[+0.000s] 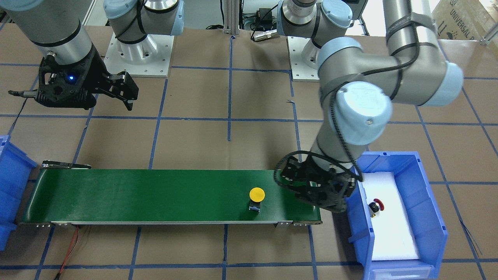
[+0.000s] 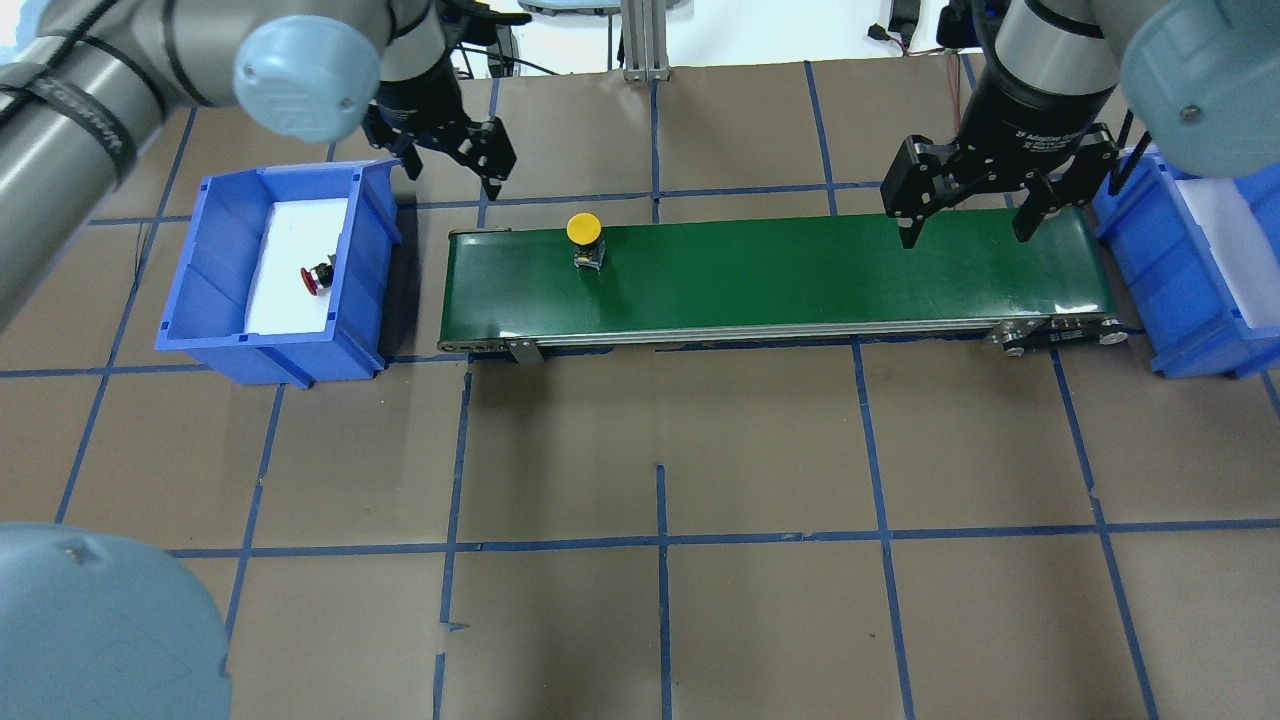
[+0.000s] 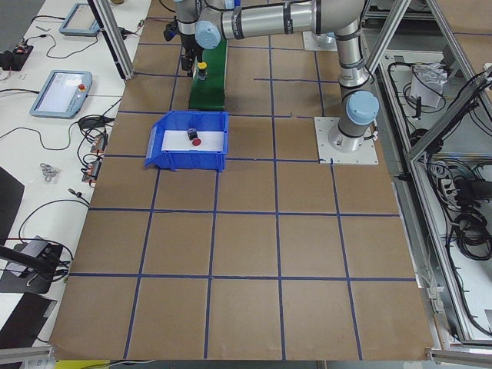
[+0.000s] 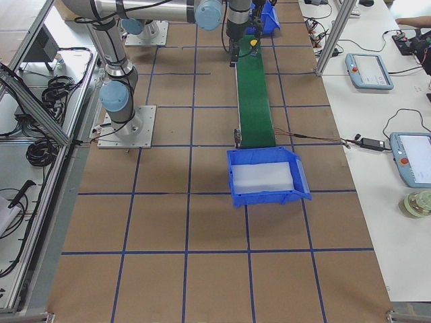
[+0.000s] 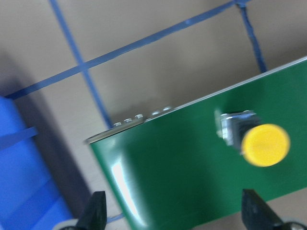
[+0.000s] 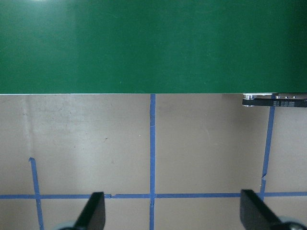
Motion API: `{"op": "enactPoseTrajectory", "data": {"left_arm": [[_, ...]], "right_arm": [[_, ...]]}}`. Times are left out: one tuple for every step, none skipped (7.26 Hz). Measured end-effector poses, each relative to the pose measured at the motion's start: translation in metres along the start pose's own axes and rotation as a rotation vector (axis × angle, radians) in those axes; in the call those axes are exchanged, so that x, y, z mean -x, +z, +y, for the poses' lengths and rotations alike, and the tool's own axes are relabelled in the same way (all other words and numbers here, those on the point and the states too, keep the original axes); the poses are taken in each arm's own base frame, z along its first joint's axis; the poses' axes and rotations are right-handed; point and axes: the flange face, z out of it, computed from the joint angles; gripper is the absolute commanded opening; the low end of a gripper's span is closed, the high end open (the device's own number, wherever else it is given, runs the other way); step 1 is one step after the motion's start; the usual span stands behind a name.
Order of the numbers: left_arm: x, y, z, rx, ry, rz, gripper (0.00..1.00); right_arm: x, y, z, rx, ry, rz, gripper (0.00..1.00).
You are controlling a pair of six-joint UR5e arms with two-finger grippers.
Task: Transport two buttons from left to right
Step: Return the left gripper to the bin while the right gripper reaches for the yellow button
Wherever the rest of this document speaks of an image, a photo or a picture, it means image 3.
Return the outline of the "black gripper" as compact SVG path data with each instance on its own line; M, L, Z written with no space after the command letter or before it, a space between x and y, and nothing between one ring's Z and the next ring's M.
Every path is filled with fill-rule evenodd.
M185 54L180 56L181 69L187 74L192 73L194 62L197 61L197 79L204 78L203 48L196 42L194 35L180 34L181 45Z

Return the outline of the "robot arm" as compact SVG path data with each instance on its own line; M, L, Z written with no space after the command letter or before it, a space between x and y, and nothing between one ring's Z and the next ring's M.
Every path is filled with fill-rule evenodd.
M328 141L339 152L361 148L366 130L379 111L368 91L372 73L362 52L362 1L278 1L242 6L238 1L176 1L173 21L163 32L166 41L179 36L185 54L181 68L191 74L205 70L202 59L222 41L266 35L302 33L310 50L337 52L338 82L344 113L329 131Z

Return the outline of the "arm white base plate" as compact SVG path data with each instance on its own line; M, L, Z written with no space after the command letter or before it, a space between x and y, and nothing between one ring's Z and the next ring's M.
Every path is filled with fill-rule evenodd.
M318 160L326 165L378 165L374 140L366 137L370 129L359 138L344 136L338 127L338 117L315 117Z
M337 52L336 38L333 32L316 35L303 32L304 49L308 51Z

